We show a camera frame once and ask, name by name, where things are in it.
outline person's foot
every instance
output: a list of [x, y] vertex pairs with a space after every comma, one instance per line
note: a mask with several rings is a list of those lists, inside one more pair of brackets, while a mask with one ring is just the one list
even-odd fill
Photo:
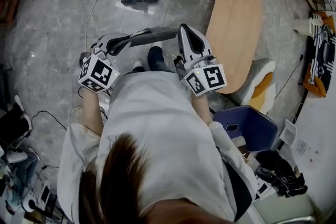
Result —
[[162, 49], [162, 41], [154, 42], [152, 47], [159, 47]]
[[133, 69], [136, 68], [136, 67], [143, 67], [142, 62], [140, 60], [137, 60], [137, 61], [134, 62]]
[[28, 131], [31, 131], [32, 130], [32, 121], [30, 120], [30, 117], [25, 113], [25, 114], [23, 114], [23, 116], [22, 116], [22, 118], [24, 118], [27, 122], [28, 122], [28, 126], [29, 126], [29, 129], [28, 129]]
[[41, 159], [40, 159], [40, 156], [38, 156], [37, 152], [36, 152], [32, 147], [29, 147], [28, 150], [29, 150], [31, 153], [35, 154], [35, 156], [37, 157], [37, 159], [38, 159], [39, 161], [41, 160]]
[[20, 107], [22, 112], [24, 112], [25, 110], [23, 109], [23, 105], [21, 103], [20, 97], [17, 94], [14, 96], [14, 101], [15, 101], [15, 103], [18, 104], [18, 106]]

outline white shirt sleeve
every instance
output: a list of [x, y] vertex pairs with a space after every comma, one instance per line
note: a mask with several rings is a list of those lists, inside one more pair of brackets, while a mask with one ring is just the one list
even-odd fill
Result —
[[240, 174], [248, 187], [252, 198], [257, 194], [257, 179], [252, 169], [245, 163], [243, 156], [239, 149], [232, 142], [223, 126], [219, 122], [212, 122], [209, 124], [213, 139], [217, 147], [219, 147], [220, 154], [224, 159], [234, 165], [236, 171]]
[[57, 196], [59, 203], [67, 217], [76, 222], [78, 214], [78, 192], [81, 173], [96, 157], [99, 148], [100, 136], [80, 124], [72, 124], [67, 129], [63, 143], [61, 161], [57, 179]]

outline gray marble floor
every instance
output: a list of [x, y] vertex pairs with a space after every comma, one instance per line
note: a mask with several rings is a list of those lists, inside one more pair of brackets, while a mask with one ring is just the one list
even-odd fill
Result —
[[[29, 113], [48, 110], [64, 125], [68, 109], [78, 104], [74, 79], [78, 57], [85, 49], [85, 23], [95, 0], [22, 0], [13, 25], [2, 48], [8, 66], [13, 67], [11, 86]], [[120, 0], [98, 0], [88, 22], [88, 44], [101, 35], [120, 31], [130, 34], [145, 27], [188, 23], [206, 31], [212, 0], [160, 0], [157, 4], [124, 7]], [[264, 0], [264, 23], [255, 59], [270, 57], [277, 63], [275, 79], [279, 92], [299, 63], [306, 39], [294, 33], [292, 21], [308, 17], [305, 0]], [[177, 41], [164, 42], [167, 64], [173, 67]], [[147, 46], [130, 50], [131, 60], [145, 58]], [[300, 103], [302, 87], [297, 85], [300, 69], [293, 74], [275, 101], [269, 116], [282, 128], [285, 118], [292, 119]], [[226, 101], [219, 95], [210, 97], [215, 110]], [[47, 114], [33, 122], [27, 139], [40, 154], [42, 162], [57, 166], [65, 136], [64, 130]], [[45, 171], [55, 187], [57, 170]]]

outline white cube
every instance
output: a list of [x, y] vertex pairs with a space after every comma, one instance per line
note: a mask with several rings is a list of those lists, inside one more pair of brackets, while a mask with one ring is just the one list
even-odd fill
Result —
[[196, 96], [225, 87], [226, 78], [223, 65], [211, 65], [192, 69], [184, 80]]
[[110, 88], [119, 74], [96, 55], [91, 55], [83, 63], [78, 83], [93, 92], [100, 92]]

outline table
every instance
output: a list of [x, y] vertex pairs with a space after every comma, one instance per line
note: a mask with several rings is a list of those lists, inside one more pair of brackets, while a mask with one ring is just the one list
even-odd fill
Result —
[[263, 0], [216, 0], [206, 37], [224, 68], [228, 94], [245, 82], [263, 23]]

